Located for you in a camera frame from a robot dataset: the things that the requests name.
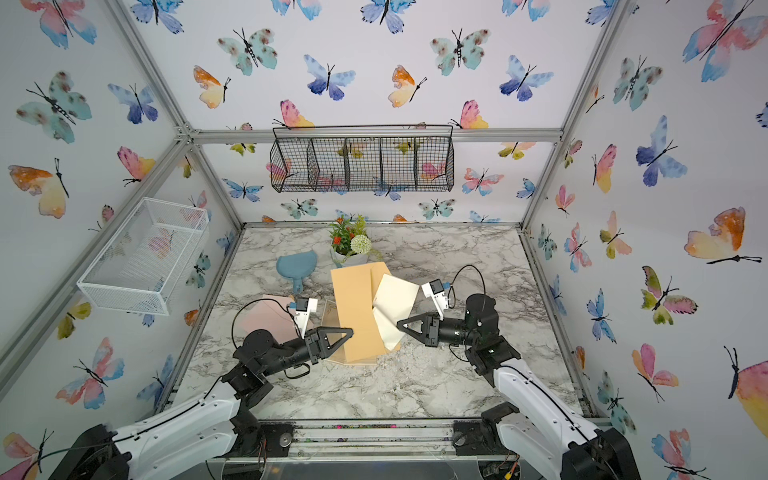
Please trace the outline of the white letter paper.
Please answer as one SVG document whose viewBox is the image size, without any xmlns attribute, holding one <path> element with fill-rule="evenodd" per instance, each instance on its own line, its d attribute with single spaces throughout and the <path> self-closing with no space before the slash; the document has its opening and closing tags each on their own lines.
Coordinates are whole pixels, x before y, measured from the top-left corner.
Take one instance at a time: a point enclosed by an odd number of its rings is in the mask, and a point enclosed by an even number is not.
<svg viewBox="0 0 768 480">
<path fill-rule="evenodd" d="M 420 287 L 384 274 L 373 299 L 372 313 L 381 340 L 388 351 L 395 350 L 405 336 L 397 322 L 410 317 Z"/>
</svg>

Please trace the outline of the pink envelope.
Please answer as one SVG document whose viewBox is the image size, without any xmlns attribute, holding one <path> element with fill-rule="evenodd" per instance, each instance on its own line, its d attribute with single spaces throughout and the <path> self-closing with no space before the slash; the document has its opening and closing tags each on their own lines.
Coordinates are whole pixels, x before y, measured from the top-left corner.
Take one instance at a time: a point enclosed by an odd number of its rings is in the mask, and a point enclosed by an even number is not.
<svg viewBox="0 0 768 480">
<path fill-rule="evenodd" d="M 237 338 L 245 338 L 255 330 L 269 331 L 278 344 L 298 337 L 293 311 L 289 306 L 292 297 L 265 295 L 263 300 L 247 307 L 235 321 L 234 333 Z"/>
</svg>

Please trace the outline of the brown kraft envelope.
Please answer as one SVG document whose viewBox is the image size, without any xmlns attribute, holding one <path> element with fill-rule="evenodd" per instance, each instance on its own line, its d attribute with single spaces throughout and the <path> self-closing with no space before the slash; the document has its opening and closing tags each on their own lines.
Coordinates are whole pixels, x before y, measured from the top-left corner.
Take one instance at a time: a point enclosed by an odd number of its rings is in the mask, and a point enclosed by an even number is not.
<svg viewBox="0 0 768 480">
<path fill-rule="evenodd" d="M 331 271 L 338 320 L 342 328 L 353 330 L 352 337 L 338 352 L 338 361 L 346 365 L 372 365 L 380 356 L 400 350 L 388 350 L 373 315 L 373 300 L 380 282 L 390 271 L 384 262 L 367 263 Z"/>
</svg>

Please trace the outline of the cream letter paper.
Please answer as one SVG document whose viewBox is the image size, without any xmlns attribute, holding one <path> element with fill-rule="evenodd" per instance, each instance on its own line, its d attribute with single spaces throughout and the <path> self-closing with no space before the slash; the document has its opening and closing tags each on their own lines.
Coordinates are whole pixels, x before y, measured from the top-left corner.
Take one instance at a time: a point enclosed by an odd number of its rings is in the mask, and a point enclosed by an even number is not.
<svg viewBox="0 0 768 480">
<path fill-rule="evenodd" d="M 332 300 L 326 300 L 324 303 L 324 312 L 321 325 L 323 327 L 341 327 L 336 303 Z M 345 335 L 343 333 L 331 333 L 329 335 Z"/>
</svg>

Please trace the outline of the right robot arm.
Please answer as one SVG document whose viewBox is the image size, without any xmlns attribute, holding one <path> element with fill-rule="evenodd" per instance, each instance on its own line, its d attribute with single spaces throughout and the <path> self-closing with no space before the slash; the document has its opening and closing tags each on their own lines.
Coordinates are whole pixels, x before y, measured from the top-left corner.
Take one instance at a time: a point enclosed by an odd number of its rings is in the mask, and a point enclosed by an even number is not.
<svg viewBox="0 0 768 480">
<path fill-rule="evenodd" d="M 422 287 L 436 307 L 398 321 L 398 329 L 427 347 L 462 346 L 475 373 L 503 397 L 503 403 L 474 422 L 454 425 L 459 456 L 511 453 L 545 479 L 637 479 L 631 446 L 614 428 L 599 428 L 577 414 L 532 372 L 501 335 L 496 302 L 469 296 L 463 318 L 449 318 L 448 293 L 440 281 Z"/>
</svg>

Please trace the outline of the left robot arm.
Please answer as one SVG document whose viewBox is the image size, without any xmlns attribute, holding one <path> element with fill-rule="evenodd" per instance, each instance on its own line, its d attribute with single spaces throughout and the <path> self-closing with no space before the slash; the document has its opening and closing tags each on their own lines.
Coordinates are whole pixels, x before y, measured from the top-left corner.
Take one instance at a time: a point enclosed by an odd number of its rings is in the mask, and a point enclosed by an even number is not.
<svg viewBox="0 0 768 480">
<path fill-rule="evenodd" d="M 234 351 L 236 365 L 203 395 L 146 420 L 81 434 L 53 479 L 171 479 L 235 446 L 264 451 L 266 435 L 251 410 L 271 391 L 269 376 L 331 357 L 350 328 L 318 327 L 283 344 L 268 330 L 250 332 Z"/>
</svg>

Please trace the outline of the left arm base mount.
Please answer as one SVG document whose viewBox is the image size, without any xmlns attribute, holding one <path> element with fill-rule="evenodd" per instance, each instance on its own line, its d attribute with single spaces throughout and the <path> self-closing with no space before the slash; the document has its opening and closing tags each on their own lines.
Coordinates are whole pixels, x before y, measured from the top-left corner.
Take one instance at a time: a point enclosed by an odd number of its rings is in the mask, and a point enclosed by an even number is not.
<svg viewBox="0 0 768 480">
<path fill-rule="evenodd" d="M 238 435 L 230 451 L 232 457 L 252 457 L 268 460 L 289 455 L 295 433 L 293 423 L 267 422 L 247 427 Z"/>
</svg>

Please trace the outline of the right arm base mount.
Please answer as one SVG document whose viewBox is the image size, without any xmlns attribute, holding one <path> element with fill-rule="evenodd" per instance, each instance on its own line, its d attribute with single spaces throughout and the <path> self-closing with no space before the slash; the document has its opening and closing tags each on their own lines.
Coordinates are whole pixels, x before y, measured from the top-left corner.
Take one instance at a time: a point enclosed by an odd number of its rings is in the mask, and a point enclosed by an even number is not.
<svg viewBox="0 0 768 480">
<path fill-rule="evenodd" d="M 484 411 L 479 419 L 455 421 L 452 431 L 457 456 L 490 456 L 519 455 L 536 429 L 517 407 L 504 402 Z"/>
</svg>

